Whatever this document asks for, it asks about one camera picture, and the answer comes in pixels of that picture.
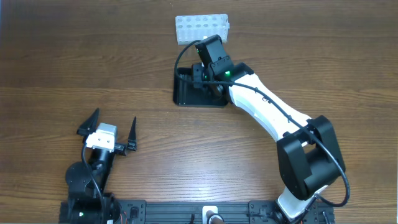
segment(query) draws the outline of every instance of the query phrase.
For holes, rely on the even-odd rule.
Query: black metal base plate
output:
[[[191,68],[178,68],[177,72],[191,80]],[[194,88],[193,85],[174,77],[173,101],[177,106],[216,107],[228,104],[224,97],[215,96],[209,90]]]
[[[274,201],[250,202],[146,202],[145,200],[120,200],[122,211],[126,212],[130,224],[202,224],[203,206],[215,205],[227,224],[275,224],[267,218],[275,209]],[[325,224],[322,211],[331,223],[335,223],[333,208],[315,202],[303,219],[303,224]]]

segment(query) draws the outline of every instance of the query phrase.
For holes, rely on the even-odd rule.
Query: white plastic part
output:
[[[275,101],[287,114],[291,115],[294,120],[302,126],[307,125],[307,120],[310,119],[308,115],[302,114],[289,105],[284,103],[275,94],[269,91],[260,81],[256,74],[245,75],[235,81],[257,87],[264,92],[272,100]],[[229,94],[232,102],[246,112],[248,112],[261,126],[272,136],[275,141],[283,138],[285,132],[294,133],[299,128],[287,120],[287,118],[271,103],[263,100],[262,95],[254,92],[253,90],[233,85],[229,88]]]
[[[317,190],[312,197],[307,200],[299,200],[285,187],[284,192],[279,196],[277,203],[279,208],[285,213],[285,216],[289,220],[293,220],[297,216],[301,215],[307,205],[311,202],[311,200],[315,197],[315,194],[320,194],[323,190],[325,190],[328,186],[325,185]]]
[[[218,34],[223,43],[227,42],[229,22],[227,14],[176,16],[175,32],[179,45],[189,44],[194,40],[203,40]]]
[[[86,146],[92,149],[104,149],[113,152],[117,134],[118,127],[100,123],[97,130],[87,137]]]

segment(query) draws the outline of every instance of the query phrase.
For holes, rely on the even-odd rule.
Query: wooden tabletop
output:
[[[224,45],[287,104],[335,127],[351,184],[338,223],[395,223],[397,1],[20,1],[1,5],[0,222],[57,222],[77,127],[99,121],[138,151],[107,191],[155,201],[275,200],[275,142],[246,112],[174,105],[175,16],[227,13]],[[180,62],[200,59],[189,50]],[[324,193],[338,202],[338,179]]]

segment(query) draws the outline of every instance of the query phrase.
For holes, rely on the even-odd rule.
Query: wooden table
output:
[[[397,1],[3,0],[0,222],[57,222],[77,127],[101,108],[138,151],[107,191],[148,201],[274,200],[275,142],[243,110],[172,101],[177,15],[227,13],[227,53],[286,103],[335,127],[351,200],[338,223],[395,223]],[[199,62],[189,50],[181,66]],[[325,193],[340,201],[341,179]]]

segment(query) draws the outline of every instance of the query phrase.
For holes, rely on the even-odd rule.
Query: wood grain surface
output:
[[[227,13],[227,53],[295,109],[329,118],[351,200],[338,223],[395,223],[398,1],[3,0],[0,222],[57,222],[76,129],[95,108],[138,151],[107,191],[155,201],[274,200],[275,142],[248,114],[172,101],[177,15]],[[182,66],[198,62],[194,50]],[[339,179],[325,195],[343,198]]]

